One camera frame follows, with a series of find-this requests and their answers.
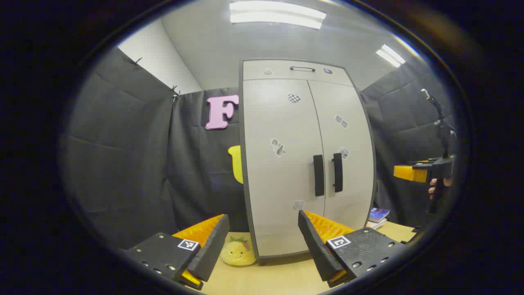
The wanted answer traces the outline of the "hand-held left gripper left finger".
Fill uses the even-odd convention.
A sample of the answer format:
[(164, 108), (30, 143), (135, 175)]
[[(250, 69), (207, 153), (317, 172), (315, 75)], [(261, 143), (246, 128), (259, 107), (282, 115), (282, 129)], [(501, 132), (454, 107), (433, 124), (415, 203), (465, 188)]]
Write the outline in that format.
[(172, 235), (155, 233), (124, 252), (157, 276), (201, 290), (211, 277), (229, 231), (228, 215), (221, 214)]

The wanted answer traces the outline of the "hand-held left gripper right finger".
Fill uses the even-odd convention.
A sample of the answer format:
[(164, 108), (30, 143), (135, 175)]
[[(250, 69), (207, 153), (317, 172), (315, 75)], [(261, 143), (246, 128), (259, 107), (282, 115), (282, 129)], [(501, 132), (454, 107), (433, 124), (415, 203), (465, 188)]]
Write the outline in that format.
[(328, 218), (300, 210), (298, 227), (322, 281), (336, 287), (389, 264), (404, 243), (364, 227), (353, 230)]

